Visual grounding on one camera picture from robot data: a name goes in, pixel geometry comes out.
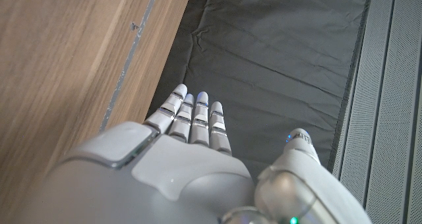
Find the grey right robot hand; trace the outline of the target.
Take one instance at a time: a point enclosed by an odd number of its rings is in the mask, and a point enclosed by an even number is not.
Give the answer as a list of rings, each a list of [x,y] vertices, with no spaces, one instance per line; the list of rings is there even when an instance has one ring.
[[[320,163],[306,130],[252,178],[231,152],[220,102],[178,85],[143,123],[73,148],[15,223],[369,223]]]

